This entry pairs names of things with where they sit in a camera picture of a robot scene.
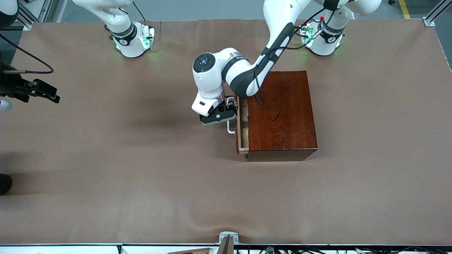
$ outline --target white cap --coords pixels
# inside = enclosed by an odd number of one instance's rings
[[[11,102],[5,99],[0,99],[0,112],[8,112],[11,110],[13,105]]]

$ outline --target floor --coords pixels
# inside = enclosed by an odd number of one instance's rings
[[[146,19],[150,21],[194,21],[200,19],[264,19],[262,3],[264,0],[230,0],[230,1],[204,1],[204,0],[135,0]],[[411,18],[425,16],[438,3],[438,0],[406,0],[406,8]],[[319,5],[311,2],[300,18],[308,18],[311,13],[319,9]],[[141,20],[138,11],[133,7],[125,8],[132,20]],[[67,1],[64,12],[54,14],[59,16],[61,22],[100,22],[100,20],[89,11],[78,7],[71,0]],[[404,14],[397,1],[389,5],[383,0],[380,7],[372,15],[366,17],[356,16],[357,19],[403,19]],[[435,22],[440,42],[445,55],[452,59],[452,34],[449,33],[452,25],[452,8],[443,13]],[[6,37],[14,42],[19,42],[21,32],[4,31]],[[5,42],[0,42],[3,59],[11,62],[14,56],[14,48]]]

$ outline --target reddish-brown wood surface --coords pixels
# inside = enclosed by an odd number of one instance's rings
[[[270,72],[261,89],[264,105],[248,98],[250,151],[317,148],[306,71]]]

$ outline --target black cylinder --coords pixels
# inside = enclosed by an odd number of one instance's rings
[[[7,174],[0,174],[0,195],[3,195],[9,191],[13,185],[13,180]]]

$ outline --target wooden block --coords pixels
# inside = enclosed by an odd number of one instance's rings
[[[305,160],[317,150],[306,71],[270,72],[261,89],[264,105],[238,99],[237,152],[247,161]]]

